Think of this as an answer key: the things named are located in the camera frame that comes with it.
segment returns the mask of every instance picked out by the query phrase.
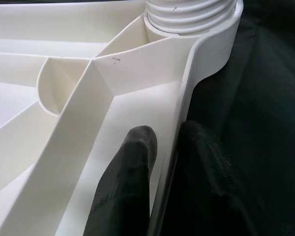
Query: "dark background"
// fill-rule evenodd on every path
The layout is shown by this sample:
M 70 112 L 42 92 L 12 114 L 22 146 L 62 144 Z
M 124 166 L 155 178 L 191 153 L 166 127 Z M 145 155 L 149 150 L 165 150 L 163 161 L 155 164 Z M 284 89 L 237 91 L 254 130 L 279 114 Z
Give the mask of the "dark background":
M 82 0 L 0 1 L 39 2 Z M 259 235 L 295 236 L 295 0 L 244 0 L 231 57 L 196 86 L 187 119 L 216 135 L 251 190 Z M 200 235 L 190 191 L 178 157 L 165 235 Z

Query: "white plastic surface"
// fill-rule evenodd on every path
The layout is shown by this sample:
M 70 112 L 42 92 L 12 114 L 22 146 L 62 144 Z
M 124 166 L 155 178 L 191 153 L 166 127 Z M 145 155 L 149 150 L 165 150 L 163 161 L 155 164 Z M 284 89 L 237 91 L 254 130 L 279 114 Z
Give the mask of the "white plastic surface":
M 148 232 L 158 235 L 179 125 L 195 84 L 226 63 L 242 1 L 194 36 L 160 31 L 144 8 L 0 5 L 0 236 L 81 236 L 102 173 L 138 125 L 158 138 Z

